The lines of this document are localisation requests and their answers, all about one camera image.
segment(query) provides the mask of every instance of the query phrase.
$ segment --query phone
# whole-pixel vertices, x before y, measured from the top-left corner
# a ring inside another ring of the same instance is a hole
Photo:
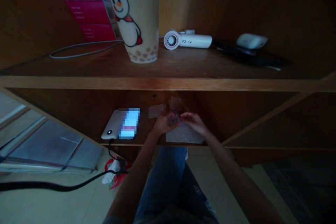
[[[133,139],[137,134],[140,109],[114,110],[101,135],[102,139]]]
[[[133,139],[137,134],[137,128],[139,125],[140,109],[129,108],[126,112],[125,119],[122,122],[119,139]]]

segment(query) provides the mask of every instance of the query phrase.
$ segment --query floor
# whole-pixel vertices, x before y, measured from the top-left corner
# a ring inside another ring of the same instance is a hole
[[[153,164],[157,154],[158,152],[155,152],[153,156]],[[108,153],[103,151],[98,160],[98,172],[104,170],[107,160],[109,160]],[[204,194],[217,211],[220,223],[248,223],[209,149],[189,148],[187,163]],[[286,223],[298,223],[261,165],[245,168],[245,171],[279,210]],[[21,173],[0,176],[0,182],[39,180],[74,185],[91,176]],[[0,223],[101,223],[118,191],[118,187],[109,190],[108,185],[103,185],[101,181],[99,178],[83,188],[66,193],[35,189],[3,192],[0,194]]]

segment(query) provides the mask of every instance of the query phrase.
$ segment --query person's right hand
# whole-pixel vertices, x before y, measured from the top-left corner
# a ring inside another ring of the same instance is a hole
[[[197,131],[203,136],[205,136],[209,131],[200,116],[196,113],[185,112],[180,115],[180,118],[183,122],[189,124],[193,130]]]

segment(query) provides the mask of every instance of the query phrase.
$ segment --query jeans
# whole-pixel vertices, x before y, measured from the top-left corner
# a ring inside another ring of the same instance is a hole
[[[200,219],[206,216],[218,221],[211,204],[186,164],[187,148],[160,147],[159,151],[159,157],[140,199],[134,223],[154,219],[169,204]]]

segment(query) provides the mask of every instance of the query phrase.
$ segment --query white cable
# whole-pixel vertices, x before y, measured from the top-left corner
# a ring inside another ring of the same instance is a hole
[[[100,44],[100,43],[111,43],[111,42],[118,42],[116,44],[113,44],[112,46],[110,47],[106,47],[106,48],[103,48],[103,49],[100,49],[100,50],[97,50],[97,51],[92,51],[92,52],[87,52],[87,53],[83,53],[83,54],[76,54],[76,55],[70,55],[70,56],[61,56],[61,57],[56,57],[54,56],[55,53],[58,53],[58,52],[61,52],[61,51],[64,51],[66,49],[70,49],[70,48],[73,48],[73,47],[77,47],[77,46],[85,46],[85,45],[88,45],[88,44]],[[94,54],[94,53],[100,53],[102,51],[105,51],[107,49],[110,49],[118,44],[121,44],[123,43],[124,41],[123,40],[109,40],[109,41],[98,41],[98,42],[88,42],[88,43],[82,43],[82,44],[75,44],[75,45],[70,45],[70,46],[67,46],[67,47],[63,47],[61,49],[58,49],[56,51],[53,51],[52,53],[49,54],[49,57],[50,58],[53,58],[53,59],[67,59],[67,58],[76,58],[76,57],[80,57],[80,56],[85,56],[85,55],[89,55],[89,54]]]

